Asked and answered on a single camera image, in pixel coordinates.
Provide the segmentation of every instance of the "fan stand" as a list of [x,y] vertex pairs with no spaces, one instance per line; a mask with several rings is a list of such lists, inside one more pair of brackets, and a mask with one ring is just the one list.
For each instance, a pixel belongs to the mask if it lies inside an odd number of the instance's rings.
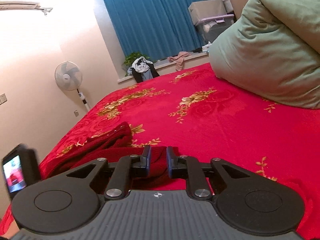
[[87,100],[85,99],[84,94],[83,94],[82,92],[80,92],[79,89],[77,89],[77,91],[78,91],[78,95],[79,95],[80,99],[82,100],[85,108],[86,108],[87,111],[89,112],[89,111],[90,111],[90,106],[89,106]]

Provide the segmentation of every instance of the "small display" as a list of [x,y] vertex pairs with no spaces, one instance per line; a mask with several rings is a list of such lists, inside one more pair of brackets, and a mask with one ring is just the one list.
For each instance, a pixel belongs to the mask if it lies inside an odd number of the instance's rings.
[[3,165],[3,170],[10,193],[26,187],[19,156],[15,156],[12,160]]

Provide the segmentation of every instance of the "plastic storage bin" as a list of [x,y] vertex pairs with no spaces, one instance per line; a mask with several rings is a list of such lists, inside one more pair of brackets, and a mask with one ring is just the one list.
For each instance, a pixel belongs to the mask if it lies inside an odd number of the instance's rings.
[[194,25],[201,19],[227,14],[222,0],[193,2],[188,7],[188,10]]
[[205,42],[213,42],[221,33],[233,25],[233,14],[204,18],[196,23],[196,27]]

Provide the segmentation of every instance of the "pillow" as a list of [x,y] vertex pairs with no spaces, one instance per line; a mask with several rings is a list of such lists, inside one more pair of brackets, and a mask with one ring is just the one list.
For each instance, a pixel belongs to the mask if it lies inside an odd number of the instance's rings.
[[249,0],[209,50],[219,78],[290,106],[320,108],[320,0]]

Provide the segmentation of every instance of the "potted plant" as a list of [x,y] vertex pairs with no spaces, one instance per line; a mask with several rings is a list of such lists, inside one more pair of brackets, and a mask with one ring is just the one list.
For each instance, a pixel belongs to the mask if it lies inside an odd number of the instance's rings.
[[148,57],[147,55],[145,54],[142,54],[141,52],[133,52],[131,53],[130,55],[126,56],[125,57],[125,61],[124,61],[124,64],[128,67],[131,67],[132,66],[132,63],[137,59],[137,58],[140,58],[140,57],[145,57],[145,59],[149,59],[150,57]]
[[140,58],[140,57],[145,57],[145,59],[150,59],[150,57],[148,57],[147,55],[145,54],[142,54],[141,52],[133,52],[131,53],[130,55],[126,56],[125,57],[125,61],[123,62],[123,66],[122,66],[122,69],[126,72],[125,76],[128,75],[127,71],[128,71],[128,68],[132,66],[132,63],[137,59],[137,58]]

